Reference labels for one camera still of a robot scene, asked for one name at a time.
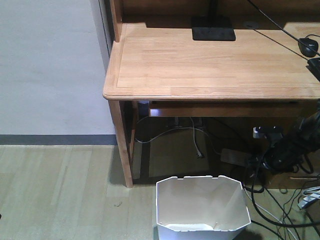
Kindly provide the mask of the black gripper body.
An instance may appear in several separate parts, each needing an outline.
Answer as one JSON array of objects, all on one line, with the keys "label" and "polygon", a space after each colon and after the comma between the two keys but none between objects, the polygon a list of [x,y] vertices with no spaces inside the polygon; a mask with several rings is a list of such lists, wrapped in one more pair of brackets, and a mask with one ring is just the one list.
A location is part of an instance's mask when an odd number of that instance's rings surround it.
[{"label": "black gripper body", "polygon": [[264,155],[266,165],[275,173],[288,173],[294,170],[304,147],[291,137],[284,137],[269,148]]}]

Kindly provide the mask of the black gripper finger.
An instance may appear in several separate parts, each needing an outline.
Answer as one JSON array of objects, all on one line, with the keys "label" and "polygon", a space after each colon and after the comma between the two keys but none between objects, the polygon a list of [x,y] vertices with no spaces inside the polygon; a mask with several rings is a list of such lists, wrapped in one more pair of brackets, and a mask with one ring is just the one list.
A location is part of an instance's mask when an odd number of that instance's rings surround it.
[{"label": "black gripper finger", "polygon": [[255,126],[252,136],[254,139],[267,139],[269,146],[273,147],[284,137],[283,131],[281,126]]},{"label": "black gripper finger", "polygon": [[246,161],[247,169],[266,169],[265,158],[263,156],[250,156]]}]

